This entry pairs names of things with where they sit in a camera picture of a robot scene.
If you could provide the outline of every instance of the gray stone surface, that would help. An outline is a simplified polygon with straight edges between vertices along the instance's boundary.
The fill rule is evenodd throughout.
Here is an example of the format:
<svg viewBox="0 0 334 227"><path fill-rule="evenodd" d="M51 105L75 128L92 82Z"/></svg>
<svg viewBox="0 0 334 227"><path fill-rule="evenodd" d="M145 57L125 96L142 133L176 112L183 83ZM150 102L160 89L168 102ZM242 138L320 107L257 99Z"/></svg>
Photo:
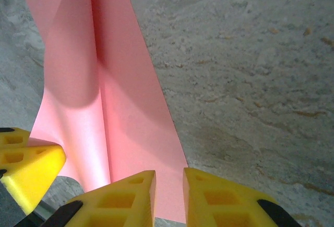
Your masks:
<svg viewBox="0 0 334 227"><path fill-rule="evenodd" d="M334 226L334 0L132 3L189 166L270 194L303 226ZM0 0L0 15L0 126L29 130L43 43L24 0ZM45 200L80 193L67 184Z"/></svg>

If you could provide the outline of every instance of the pink paper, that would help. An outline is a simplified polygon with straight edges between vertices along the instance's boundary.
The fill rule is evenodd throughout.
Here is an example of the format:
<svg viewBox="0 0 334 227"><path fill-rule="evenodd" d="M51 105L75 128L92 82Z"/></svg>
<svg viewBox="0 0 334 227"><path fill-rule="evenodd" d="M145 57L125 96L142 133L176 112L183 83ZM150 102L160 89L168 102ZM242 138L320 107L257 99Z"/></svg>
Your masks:
<svg viewBox="0 0 334 227"><path fill-rule="evenodd" d="M156 170L156 217L185 222L185 156L130 0L27 0L45 43L30 145L63 146L85 191Z"/></svg>

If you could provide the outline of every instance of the rectangular hole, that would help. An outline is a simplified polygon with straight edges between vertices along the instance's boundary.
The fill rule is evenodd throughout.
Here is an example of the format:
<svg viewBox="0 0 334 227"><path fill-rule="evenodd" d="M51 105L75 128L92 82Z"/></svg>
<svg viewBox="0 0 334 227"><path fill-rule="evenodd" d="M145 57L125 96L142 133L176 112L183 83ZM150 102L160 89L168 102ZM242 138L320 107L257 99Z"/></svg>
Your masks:
<svg viewBox="0 0 334 227"><path fill-rule="evenodd" d="M18 163L23 160L23 153L5 153L2 163Z"/></svg>
<svg viewBox="0 0 334 227"><path fill-rule="evenodd" d="M248 213L222 212L213 215L217 227L255 227Z"/></svg>
<svg viewBox="0 0 334 227"><path fill-rule="evenodd" d="M126 216L92 216L85 227L123 227Z"/></svg>
<svg viewBox="0 0 334 227"><path fill-rule="evenodd" d="M208 205L238 205L237 195L228 190L217 190L204 192Z"/></svg>
<svg viewBox="0 0 334 227"><path fill-rule="evenodd" d="M8 145L19 144L23 142L22 136L6 136L5 139L6 139L5 143Z"/></svg>
<svg viewBox="0 0 334 227"><path fill-rule="evenodd" d="M98 204L99 208L131 208L135 200L134 193L111 193Z"/></svg>

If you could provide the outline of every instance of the yellow plastic part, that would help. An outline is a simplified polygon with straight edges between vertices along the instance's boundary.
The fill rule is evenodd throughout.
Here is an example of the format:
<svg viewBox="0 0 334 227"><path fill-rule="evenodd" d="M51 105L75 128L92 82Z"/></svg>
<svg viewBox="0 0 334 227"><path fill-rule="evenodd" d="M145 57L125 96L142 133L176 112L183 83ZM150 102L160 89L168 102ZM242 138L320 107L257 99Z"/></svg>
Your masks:
<svg viewBox="0 0 334 227"><path fill-rule="evenodd" d="M83 206L66 227L152 227L155 171L143 171L71 199Z"/></svg>
<svg viewBox="0 0 334 227"><path fill-rule="evenodd" d="M193 168L185 168L183 194L188 227L277 227L257 203L267 194Z"/></svg>
<svg viewBox="0 0 334 227"><path fill-rule="evenodd" d="M30 214L43 198L66 156L58 145L26 147L29 132L15 128L0 133L0 179L25 214Z"/></svg>

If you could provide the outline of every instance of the marble floor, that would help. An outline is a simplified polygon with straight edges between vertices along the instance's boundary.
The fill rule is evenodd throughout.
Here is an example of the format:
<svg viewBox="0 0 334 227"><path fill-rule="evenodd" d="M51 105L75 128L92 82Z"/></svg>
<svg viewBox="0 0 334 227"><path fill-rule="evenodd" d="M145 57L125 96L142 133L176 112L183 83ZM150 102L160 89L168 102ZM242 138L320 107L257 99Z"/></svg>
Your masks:
<svg viewBox="0 0 334 227"><path fill-rule="evenodd" d="M189 166L334 226L334 0L132 0ZM0 126L30 130L44 45L0 0ZM45 201L81 193L58 178ZM183 226L158 219L157 226Z"/></svg>

